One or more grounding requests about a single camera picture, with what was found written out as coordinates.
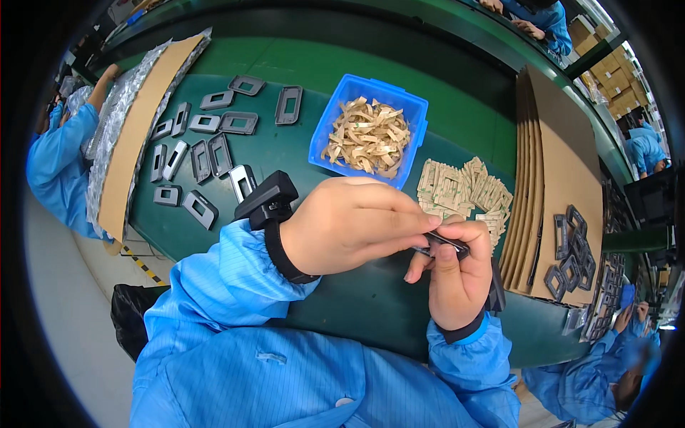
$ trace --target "cardboard sheet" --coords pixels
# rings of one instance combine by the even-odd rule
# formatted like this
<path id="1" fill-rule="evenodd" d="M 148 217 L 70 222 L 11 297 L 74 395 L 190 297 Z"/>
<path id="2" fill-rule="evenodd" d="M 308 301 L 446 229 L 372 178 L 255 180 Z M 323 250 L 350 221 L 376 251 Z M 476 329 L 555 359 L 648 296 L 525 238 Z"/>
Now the cardboard sheet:
<path id="1" fill-rule="evenodd" d="M 202 35 L 193 36 L 166 48 L 140 87 L 121 128 L 105 176 L 97 219 L 100 226 L 119 242 L 123 241 L 134 169 L 153 125 L 155 111 L 179 68 L 202 38 Z"/>
<path id="2" fill-rule="evenodd" d="M 566 214 L 570 204 L 579 210 L 588 223 L 590 250 L 595 260 L 599 260 L 602 234 L 599 160 L 589 119 L 540 71 L 527 67 L 521 72 L 516 81 L 516 98 L 517 185 L 512 221 L 502 253 L 502 277 L 505 288 L 511 292 L 552 299 L 544 277 L 552 264 L 560 263 L 554 260 L 554 214 Z M 538 252 L 540 222 L 542 237 Z M 590 291 L 576 288 L 564 295 L 562 303 L 574 306 L 590 303 L 596 278 L 595 271 Z"/>

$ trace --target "right hand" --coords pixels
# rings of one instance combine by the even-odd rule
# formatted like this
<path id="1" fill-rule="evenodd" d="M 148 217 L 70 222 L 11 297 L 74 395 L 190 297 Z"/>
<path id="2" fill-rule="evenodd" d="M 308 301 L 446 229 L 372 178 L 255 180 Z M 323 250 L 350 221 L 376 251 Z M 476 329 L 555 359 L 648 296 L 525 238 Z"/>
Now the right hand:
<path id="1" fill-rule="evenodd" d="M 619 334 L 623 333 L 623 330 L 625 330 L 625 327 L 628 325 L 628 321 L 630 321 L 631 316 L 633 316 L 633 305 L 625 308 L 623 312 L 616 317 L 616 322 L 614 322 L 614 330 L 616 330 Z"/>
<path id="2" fill-rule="evenodd" d="M 105 79 L 107 81 L 112 81 L 119 76 L 119 73 L 121 72 L 121 68 L 119 68 L 118 65 L 112 64 L 109 67 L 107 67 L 107 70 L 105 70 L 104 73 L 102 73 L 101 79 Z"/>
<path id="3" fill-rule="evenodd" d="M 482 221 L 464 221 L 457 215 L 447 218 L 437 232 L 468 244 L 469 256 L 460 262 L 450 244 L 436 249 L 435 260 L 416 252 L 404 279 L 413 284 L 424 270 L 431 269 L 428 289 L 431 317 L 443 329 L 457 330 L 471 324 L 488 297 L 493 280 L 490 234 Z"/>
<path id="4" fill-rule="evenodd" d="M 638 319 L 640 320 L 641 323 L 645 322 L 647 320 L 647 311 L 649 310 L 649 303 L 642 301 L 638 305 Z"/>
<path id="5" fill-rule="evenodd" d="M 326 275 L 410 247 L 426 247 L 423 234 L 441 222 L 407 194 L 380 181 L 329 178 L 281 223 L 281 243 L 300 272 Z"/>
<path id="6" fill-rule="evenodd" d="M 500 15 L 504 12 L 504 6 L 500 0 L 479 0 L 480 5 L 490 10 L 491 12 L 498 13 Z"/>

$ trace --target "yellow black hazard tape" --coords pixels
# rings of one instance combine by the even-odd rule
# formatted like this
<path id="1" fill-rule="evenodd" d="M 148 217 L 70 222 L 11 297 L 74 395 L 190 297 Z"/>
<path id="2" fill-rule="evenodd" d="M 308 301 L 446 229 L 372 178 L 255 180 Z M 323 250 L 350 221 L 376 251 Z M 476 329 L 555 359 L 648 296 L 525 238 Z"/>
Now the yellow black hazard tape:
<path id="1" fill-rule="evenodd" d="M 157 275 L 155 275 L 155 273 L 152 270 L 150 270 L 149 267 L 145 266 L 145 263 L 141 262 L 139 258 L 137 258 L 135 255 L 133 255 L 133 251 L 131 251 L 131 249 L 129 247 L 126 247 L 124 245 L 124 246 L 122 246 L 122 248 L 124 248 L 124 251 L 126 251 L 127 253 L 129 253 L 131 255 L 131 258 L 133 259 L 133 261 L 137 265 L 139 265 L 140 268 L 145 271 L 147 276 L 152 278 L 152 280 L 154 282 L 156 282 L 158 286 L 165 286 L 166 285 L 166 283 L 164 281 L 162 281 Z"/>

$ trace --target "elastic cuff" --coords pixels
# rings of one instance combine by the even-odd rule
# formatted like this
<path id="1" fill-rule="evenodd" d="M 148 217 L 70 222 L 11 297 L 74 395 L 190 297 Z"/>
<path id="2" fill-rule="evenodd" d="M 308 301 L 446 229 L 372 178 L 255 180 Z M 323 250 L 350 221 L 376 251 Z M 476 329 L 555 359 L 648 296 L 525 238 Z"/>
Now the elastic cuff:
<path id="1" fill-rule="evenodd" d="M 480 339 L 485 333 L 490 314 L 481 310 L 473 321 L 467 326 L 457 330 L 445 330 L 436 323 L 439 332 L 445 337 L 447 344 L 468 344 Z"/>

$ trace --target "person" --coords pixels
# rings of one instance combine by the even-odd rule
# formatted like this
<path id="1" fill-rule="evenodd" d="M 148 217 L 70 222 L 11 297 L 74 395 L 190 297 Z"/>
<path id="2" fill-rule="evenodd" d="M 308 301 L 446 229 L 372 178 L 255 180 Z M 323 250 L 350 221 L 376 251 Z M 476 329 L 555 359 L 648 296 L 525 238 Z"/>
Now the person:
<path id="1" fill-rule="evenodd" d="M 81 143 L 95 133 L 107 84 L 119 73 L 110 65 L 98 80 L 88 102 L 69 118 L 62 101 L 50 113 L 48 130 L 33 140 L 26 160 L 26 178 L 36 199 L 70 229 L 87 238 L 101 238 L 86 220 L 88 170 Z"/>
<path id="2" fill-rule="evenodd" d="M 640 317 L 643 313 L 646 316 L 647 311 L 638 308 Z M 521 376 L 526 388 L 545 409 L 564 421 L 575 418 L 578 424 L 591 425 L 628 411 L 643 387 L 643 375 L 656 369 L 652 354 L 643 357 L 644 347 L 632 346 L 638 344 L 632 336 L 640 332 L 637 323 L 624 333 L 631 318 L 632 307 L 627 307 L 585 357 L 524 368 Z"/>
<path id="3" fill-rule="evenodd" d="M 483 311 L 488 230 L 459 220 L 441 224 L 373 179 L 337 177 L 280 225 L 224 226 L 207 253 L 172 268 L 171 289 L 145 313 L 130 426 L 516 427 L 511 342 Z M 426 247 L 423 233 L 436 228 L 471 251 L 458 262 L 444 244 L 435 260 L 417 253 L 408 267 L 410 284 L 431 270 L 428 368 L 355 340 L 262 326 L 314 291 L 314 275 Z"/>
<path id="4" fill-rule="evenodd" d="M 651 125 L 629 129 L 623 136 L 632 152 L 640 179 L 659 173 L 669 166 L 670 162 L 659 145 L 660 137 Z"/>
<path id="5" fill-rule="evenodd" d="M 571 53 L 573 45 L 566 28 L 566 10 L 557 0 L 479 0 L 491 12 L 509 12 L 512 23 L 529 37 L 559 55 Z"/>

